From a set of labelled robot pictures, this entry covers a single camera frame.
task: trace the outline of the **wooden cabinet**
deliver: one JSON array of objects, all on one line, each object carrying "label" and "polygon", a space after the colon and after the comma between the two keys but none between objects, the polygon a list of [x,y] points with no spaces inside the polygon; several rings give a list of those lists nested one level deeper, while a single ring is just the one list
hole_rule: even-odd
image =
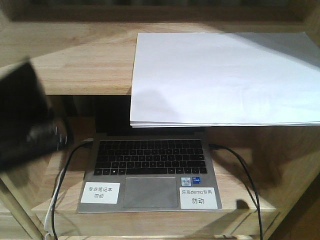
[{"label": "wooden cabinet", "polygon": [[[236,8],[32,5],[1,25],[0,74],[30,56],[47,95],[130,95],[139,32],[307,32],[320,45],[319,16],[320,4],[314,0],[292,0],[289,7]],[[92,118],[70,122],[77,140],[93,136]],[[261,197],[267,239],[320,172],[320,127],[209,127],[206,131],[211,143],[235,149],[248,162]],[[1,194],[7,189],[16,205],[0,206],[4,229],[0,238],[44,235],[44,218],[66,155],[54,153],[1,174],[5,187]],[[212,152],[222,210],[209,212],[79,214],[89,155],[88,149],[75,154],[62,185],[56,209],[61,239],[221,239],[222,235],[245,239],[259,233],[251,190],[245,187],[248,180],[236,159],[223,150]],[[14,235],[16,227],[20,231]]]}]

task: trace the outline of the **white paper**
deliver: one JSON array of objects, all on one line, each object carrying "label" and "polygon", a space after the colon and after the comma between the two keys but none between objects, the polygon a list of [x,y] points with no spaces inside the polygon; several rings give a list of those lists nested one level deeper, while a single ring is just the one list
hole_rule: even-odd
[{"label": "white paper", "polygon": [[218,209],[213,187],[180,187],[181,209]]},{"label": "white paper", "polygon": [[117,204],[120,183],[86,182],[81,203],[84,204]]},{"label": "white paper", "polygon": [[320,49],[305,33],[139,33],[134,127],[317,125]]}]

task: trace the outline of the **sticker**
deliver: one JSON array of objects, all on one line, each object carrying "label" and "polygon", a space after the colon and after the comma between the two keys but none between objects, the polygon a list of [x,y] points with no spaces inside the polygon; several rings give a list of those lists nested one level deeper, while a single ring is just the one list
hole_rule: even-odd
[{"label": "sticker", "polygon": [[182,187],[191,187],[191,177],[181,177]]},{"label": "sticker", "polygon": [[201,183],[200,177],[199,176],[193,176],[192,177],[192,183],[193,184],[200,184]]},{"label": "sticker", "polygon": [[120,183],[87,182],[84,186],[81,203],[117,204]]},{"label": "sticker", "polygon": [[218,209],[213,187],[180,187],[181,209]]}]

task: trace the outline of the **laptop keyboard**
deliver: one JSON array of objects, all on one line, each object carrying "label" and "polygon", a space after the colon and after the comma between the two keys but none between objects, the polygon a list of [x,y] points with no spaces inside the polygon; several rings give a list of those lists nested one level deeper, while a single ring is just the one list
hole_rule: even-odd
[{"label": "laptop keyboard", "polygon": [[200,140],[100,141],[94,175],[206,174]]}]

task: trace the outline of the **power cord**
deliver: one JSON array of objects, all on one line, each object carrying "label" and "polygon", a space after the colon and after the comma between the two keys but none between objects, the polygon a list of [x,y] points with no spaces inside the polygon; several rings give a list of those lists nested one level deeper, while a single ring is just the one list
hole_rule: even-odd
[{"label": "power cord", "polygon": [[51,199],[51,202],[50,202],[50,205],[49,205],[49,209],[47,211],[47,214],[45,216],[45,221],[44,221],[45,230],[48,231],[48,233],[44,236],[45,240],[47,240],[49,238],[49,234],[50,234],[50,232],[48,230],[48,226],[47,226],[48,221],[49,221],[50,212],[51,212],[52,233],[53,233],[54,239],[58,240],[58,236],[57,236],[56,229],[55,229],[55,209],[56,209],[56,204],[57,204],[57,200],[58,200],[59,191],[60,191],[61,185],[63,183],[63,180],[65,178],[65,175],[66,175],[69,163],[70,163],[70,161],[72,159],[72,156],[79,148],[87,147],[87,146],[91,145],[92,142],[93,142],[93,139],[92,138],[88,138],[88,139],[83,140],[80,143],[78,143],[78,145],[70,153],[70,155],[69,155],[69,157],[68,157],[68,159],[67,159],[67,161],[65,163],[64,168],[61,170],[61,172],[58,175],[57,184],[56,184],[56,187],[54,189],[53,196],[52,196],[52,199]]},{"label": "power cord", "polygon": [[233,151],[232,149],[226,147],[226,146],[223,146],[223,145],[217,145],[217,144],[209,144],[209,148],[211,148],[212,150],[219,150],[219,149],[225,149],[227,151],[229,151],[230,153],[232,153],[234,156],[236,156],[236,158],[239,160],[240,164],[242,165],[249,181],[250,181],[250,184],[252,186],[252,190],[254,191],[254,195],[255,195],[255,200],[254,198],[252,199],[253,203],[255,204],[256,206],[256,210],[257,210],[257,213],[258,213],[258,221],[259,221],[259,235],[260,235],[260,240],[263,240],[263,228],[262,228],[262,218],[261,218],[261,209],[260,209],[260,201],[259,201],[259,195],[258,195],[258,192],[257,192],[257,189],[255,187],[255,184],[254,184],[254,181],[252,180],[251,176],[250,176],[250,173],[246,167],[246,162],[245,160],[235,151]]}]

